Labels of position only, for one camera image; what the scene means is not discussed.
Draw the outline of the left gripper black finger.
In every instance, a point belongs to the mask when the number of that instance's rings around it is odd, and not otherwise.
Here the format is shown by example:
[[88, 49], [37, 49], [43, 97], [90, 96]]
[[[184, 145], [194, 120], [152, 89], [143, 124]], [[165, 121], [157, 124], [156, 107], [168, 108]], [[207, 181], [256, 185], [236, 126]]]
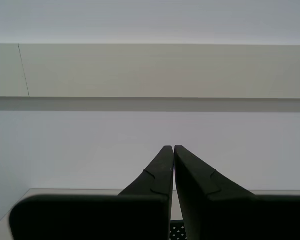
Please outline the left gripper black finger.
[[174, 151], [163, 147], [118, 195], [41, 194], [10, 212], [15, 240], [167, 240]]
[[190, 240], [300, 240], [300, 195], [256, 195], [181, 145], [175, 180]]

